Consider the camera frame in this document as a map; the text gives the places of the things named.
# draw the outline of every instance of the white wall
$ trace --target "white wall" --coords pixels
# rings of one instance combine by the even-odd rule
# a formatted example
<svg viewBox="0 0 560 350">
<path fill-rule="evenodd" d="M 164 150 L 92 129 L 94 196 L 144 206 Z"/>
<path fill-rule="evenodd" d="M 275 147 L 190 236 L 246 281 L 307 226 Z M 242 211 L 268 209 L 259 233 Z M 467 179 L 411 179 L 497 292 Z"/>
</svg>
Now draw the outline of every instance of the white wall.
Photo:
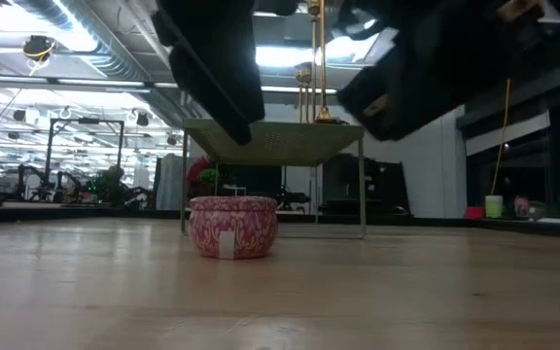
<svg viewBox="0 0 560 350">
<path fill-rule="evenodd" d="M 294 106 L 265 105 L 266 121 L 296 123 L 298 112 Z M 341 107 L 330 108 L 332 116 L 349 123 L 353 118 Z M 419 218 L 462 218 L 466 211 L 466 148 L 456 119 L 464 113 L 458 108 L 425 125 L 400 142 L 378 142 L 365 137 L 365 156 L 378 161 L 402 162 L 405 185 L 412 214 Z M 203 155 L 199 146 L 190 142 L 191 157 Z M 357 143 L 346 153 L 358 154 Z M 319 187 L 322 185 L 319 168 Z M 289 167 L 287 187 L 292 192 L 309 193 L 314 198 L 314 177 L 311 169 Z"/>
</svg>

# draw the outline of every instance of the table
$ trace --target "table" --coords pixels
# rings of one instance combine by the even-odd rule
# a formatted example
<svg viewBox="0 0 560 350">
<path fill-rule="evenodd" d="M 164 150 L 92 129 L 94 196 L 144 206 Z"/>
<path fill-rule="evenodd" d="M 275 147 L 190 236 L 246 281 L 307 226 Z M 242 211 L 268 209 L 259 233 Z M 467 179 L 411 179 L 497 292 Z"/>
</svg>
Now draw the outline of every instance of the table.
<svg viewBox="0 0 560 350">
<path fill-rule="evenodd" d="M 315 168 L 315 197 L 319 197 L 318 166 L 358 142 L 360 181 L 360 235 L 367 234 L 365 195 L 365 131 L 361 126 L 296 122 L 254 122 L 250 125 L 252 142 L 238 146 L 213 120 L 187 119 L 183 122 L 183 155 L 188 151 L 188 136 L 217 163 L 240 165 L 307 166 Z M 187 158 L 183 157 L 183 173 Z M 187 201 L 186 176 L 183 176 L 182 203 Z M 186 234 L 185 211 L 181 211 L 181 232 Z M 319 210 L 315 210 L 315 223 Z"/>
</svg>

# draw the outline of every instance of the table top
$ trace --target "table top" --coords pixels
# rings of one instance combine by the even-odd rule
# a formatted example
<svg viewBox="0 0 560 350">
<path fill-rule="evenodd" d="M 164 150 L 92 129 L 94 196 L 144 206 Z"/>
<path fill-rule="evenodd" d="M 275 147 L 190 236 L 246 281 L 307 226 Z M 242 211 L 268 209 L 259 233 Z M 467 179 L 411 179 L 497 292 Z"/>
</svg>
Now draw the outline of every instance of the table top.
<svg viewBox="0 0 560 350">
<path fill-rule="evenodd" d="M 317 166 L 363 138 L 361 126 L 254 122 L 252 142 L 238 146 L 213 120 L 184 120 L 184 129 L 224 164 Z"/>
</svg>

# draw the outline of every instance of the small table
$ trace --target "small table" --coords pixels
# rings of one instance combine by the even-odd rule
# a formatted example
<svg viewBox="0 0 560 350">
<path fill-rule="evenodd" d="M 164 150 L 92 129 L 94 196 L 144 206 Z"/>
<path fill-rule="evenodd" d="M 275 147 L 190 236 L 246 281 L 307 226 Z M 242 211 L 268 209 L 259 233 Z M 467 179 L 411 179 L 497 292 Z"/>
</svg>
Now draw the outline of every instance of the small table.
<svg viewBox="0 0 560 350">
<path fill-rule="evenodd" d="M 238 146 L 213 120 L 187 119 L 183 122 L 183 155 L 188 151 L 188 136 L 216 161 L 216 164 L 308 166 L 315 168 L 315 197 L 319 197 L 318 166 L 358 142 L 358 174 L 360 182 L 360 235 L 367 234 L 365 195 L 365 130 L 356 125 L 296 122 L 254 122 L 250 125 L 252 142 Z M 187 158 L 183 157 L 183 173 Z M 182 202 L 187 198 L 186 177 L 183 176 Z M 315 223 L 319 210 L 315 210 Z M 186 234 L 185 212 L 181 213 L 181 232 Z"/>
</svg>

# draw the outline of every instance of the air duct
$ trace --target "air duct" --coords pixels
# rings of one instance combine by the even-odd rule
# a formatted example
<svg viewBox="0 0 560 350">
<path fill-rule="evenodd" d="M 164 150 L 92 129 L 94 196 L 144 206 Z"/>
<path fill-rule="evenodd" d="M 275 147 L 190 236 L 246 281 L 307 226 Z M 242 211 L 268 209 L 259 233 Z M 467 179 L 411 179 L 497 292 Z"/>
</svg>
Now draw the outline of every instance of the air duct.
<svg viewBox="0 0 560 350">
<path fill-rule="evenodd" d="M 96 49 L 92 53 L 106 55 L 82 59 L 107 78 L 123 81 L 151 80 L 150 74 L 142 68 L 85 1 L 14 0 L 13 2 L 33 16 L 52 23 L 59 30 L 74 33 L 80 41 L 86 43 L 94 41 Z M 184 108 L 155 89 L 151 93 L 137 96 L 148 102 L 170 126 L 181 127 L 182 119 L 189 117 L 189 113 Z"/>
</svg>

